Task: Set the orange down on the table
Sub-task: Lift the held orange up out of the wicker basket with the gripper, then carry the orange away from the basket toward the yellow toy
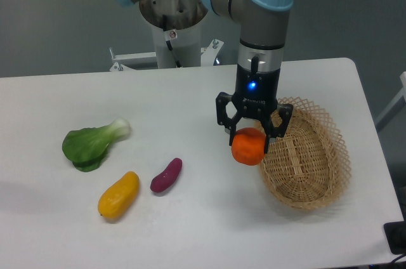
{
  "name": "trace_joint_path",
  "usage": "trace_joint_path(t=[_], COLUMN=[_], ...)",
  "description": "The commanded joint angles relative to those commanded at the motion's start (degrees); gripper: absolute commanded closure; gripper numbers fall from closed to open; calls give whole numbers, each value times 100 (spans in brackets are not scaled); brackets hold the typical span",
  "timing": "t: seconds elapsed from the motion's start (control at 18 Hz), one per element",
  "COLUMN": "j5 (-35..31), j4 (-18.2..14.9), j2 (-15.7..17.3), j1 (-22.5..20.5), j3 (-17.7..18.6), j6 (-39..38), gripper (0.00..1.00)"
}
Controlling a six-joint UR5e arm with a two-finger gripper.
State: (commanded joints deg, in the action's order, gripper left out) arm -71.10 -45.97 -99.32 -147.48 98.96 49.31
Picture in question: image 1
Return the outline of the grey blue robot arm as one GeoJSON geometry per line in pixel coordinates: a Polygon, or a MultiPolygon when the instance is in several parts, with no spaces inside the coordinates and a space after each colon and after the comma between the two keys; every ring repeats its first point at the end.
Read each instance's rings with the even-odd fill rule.
{"type": "Polygon", "coordinates": [[[263,150],[285,135],[291,105],[276,95],[289,15],[294,0],[117,0],[137,4],[152,29],[161,69],[202,65],[200,25],[208,13],[240,25],[235,92],[216,98],[217,122],[231,139],[241,119],[259,121],[265,132],[263,150]]]}

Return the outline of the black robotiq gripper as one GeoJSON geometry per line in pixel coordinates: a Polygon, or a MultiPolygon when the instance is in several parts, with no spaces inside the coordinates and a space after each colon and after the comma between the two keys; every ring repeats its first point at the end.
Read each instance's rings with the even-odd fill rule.
{"type": "Polygon", "coordinates": [[[220,92],[216,97],[217,123],[229,134],[229,146],[232,146],[237,124],[241,118],[260,120],[265,132],[264,154],[276,138],[283,138],[290,123],[293,105],[277,104],[277,88],[280,69],[272,72],[257,72],[237,65],[235,92],[230,95],[220,92]],[[232,103],[236,109],[229,117],[226,106],[232,103]]]}

